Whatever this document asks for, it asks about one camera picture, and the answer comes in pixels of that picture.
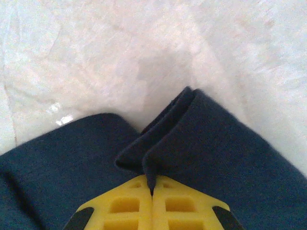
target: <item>dark blue pants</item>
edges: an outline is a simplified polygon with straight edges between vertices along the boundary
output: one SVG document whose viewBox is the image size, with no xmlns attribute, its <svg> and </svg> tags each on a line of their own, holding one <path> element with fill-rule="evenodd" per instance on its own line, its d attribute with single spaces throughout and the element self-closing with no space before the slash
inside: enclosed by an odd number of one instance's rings
<svg viewBox="0 0 307 230">
<path fill-rule="evenodd" d="M 145 173 L 226 202 L 247 230 L 307 230 L 307 180 L 201 91 L 184 91 L 140 134 L 86 117 L 0 156 L 0 229 L 64 227 L 84 202 Z"/>
</svg>

